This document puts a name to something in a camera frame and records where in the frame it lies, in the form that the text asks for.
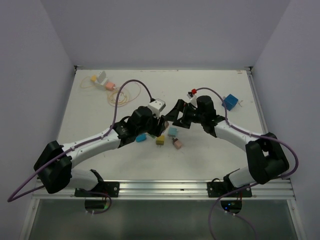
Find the light teal plug adapter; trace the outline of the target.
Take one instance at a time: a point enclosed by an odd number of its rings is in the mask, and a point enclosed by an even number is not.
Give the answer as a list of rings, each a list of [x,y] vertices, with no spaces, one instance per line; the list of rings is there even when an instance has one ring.
[[[171,138],[175,138],[178,134],[178,129],[177,128],[174,128],[174,127],[170,127],[168,129],[168,132],[167,132],[167,135]]]

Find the yellow olive plug adapter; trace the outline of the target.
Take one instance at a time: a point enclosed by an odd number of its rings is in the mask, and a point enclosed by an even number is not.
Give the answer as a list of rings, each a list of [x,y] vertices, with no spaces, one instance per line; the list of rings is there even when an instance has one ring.
[[[155,144],[158,147],[162,147],[165,144],[165,136],[164,135],[160,135],[159,137],[157,137],[156,140],[155,140]]]

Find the bright blue plug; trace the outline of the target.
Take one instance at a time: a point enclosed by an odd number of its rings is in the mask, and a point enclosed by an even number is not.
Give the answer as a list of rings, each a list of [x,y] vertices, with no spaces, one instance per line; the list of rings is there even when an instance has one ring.
[[[138,135],[138,136],[136,137],[135,141],[136,141],[137,143],[140,143],[140,142],[145,141],[146,139],[147,139],[147,136],[146,136],[145,133],[143,133],[143,134]]]

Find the pink brown plug adapter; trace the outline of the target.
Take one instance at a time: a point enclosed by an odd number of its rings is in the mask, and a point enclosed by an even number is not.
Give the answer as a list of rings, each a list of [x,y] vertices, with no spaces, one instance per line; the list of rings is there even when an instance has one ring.
[[[172,144],[177,150],[179,150],[183,146],[182,142],[175,137],[172,138]]]

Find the dark blue cube socket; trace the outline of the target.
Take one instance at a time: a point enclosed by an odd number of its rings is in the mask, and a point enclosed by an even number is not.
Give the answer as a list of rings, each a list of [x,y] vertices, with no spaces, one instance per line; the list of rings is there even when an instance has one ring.
[[[231,111],[237,105],[238,101],[239,99],[232,94],[229,94],[223,98],[223,102],[228,111]]]

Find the pink cube socket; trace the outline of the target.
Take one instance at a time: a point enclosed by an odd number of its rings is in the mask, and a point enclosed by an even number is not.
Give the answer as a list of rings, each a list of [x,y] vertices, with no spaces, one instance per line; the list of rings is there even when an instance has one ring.
[[[168,121],[165,121],[165,122],[163,123],[164,130],[168,129],[169,126],[170,126],[170,124],[169,124]]]

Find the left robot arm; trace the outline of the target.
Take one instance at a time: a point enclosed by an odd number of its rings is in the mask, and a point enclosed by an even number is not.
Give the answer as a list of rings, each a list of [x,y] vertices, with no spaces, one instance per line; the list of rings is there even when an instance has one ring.
[[[165,105],[156,100],[138,107],[132,115],[92,137],[66,144],[56,140],[48,143],[33,167],[44,188],[49,194],[55,194],[73,186],[95,197],[101,195],[104,184],[97,171],[74,171],[74,167],[100,153],[131,144],[141,134],[160,136],[166,129],[161,115],[164,108]]]

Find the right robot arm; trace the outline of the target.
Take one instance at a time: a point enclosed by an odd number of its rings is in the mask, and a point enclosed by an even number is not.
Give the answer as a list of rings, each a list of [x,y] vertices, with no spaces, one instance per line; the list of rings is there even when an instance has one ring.
[[[200,124],[203,130],[243,150],[247,166],[237,169],[223,178],[223,192],[235,196],[241,187],[253,183],[265,184],[289,169],[285,153],[272,133],[254,136],[236,130],[224,116],[216,113],[210,96],[200,96],[196,106],[179,99],[173,109],[164,117],[174,126],[189,129],[192,123]]]

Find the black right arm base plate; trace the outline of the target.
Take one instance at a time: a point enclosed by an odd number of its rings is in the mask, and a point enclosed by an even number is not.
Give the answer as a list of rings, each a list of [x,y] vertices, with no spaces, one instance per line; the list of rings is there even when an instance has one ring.
[[[238,190],[237,188],[233,187],[230,183],[224,182],[218,178],[214,178],[211,181],[206,183],[207,194],[209,198],[218,198],[224,194],[237,190],[236,192],[229,194],[228,198],[251,198],[253,196],[251,188],[246,188],[244,190]]]

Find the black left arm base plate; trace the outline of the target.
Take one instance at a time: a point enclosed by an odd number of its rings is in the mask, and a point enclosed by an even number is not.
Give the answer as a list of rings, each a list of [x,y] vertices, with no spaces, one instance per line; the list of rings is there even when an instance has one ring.
[[[99,182],[92,190],[83,190],[76,188],[74,192],[75,197],[84,198],[99,198],[108,195],[111,198],[119,196],[120,183],[118,181],[104,181]]]

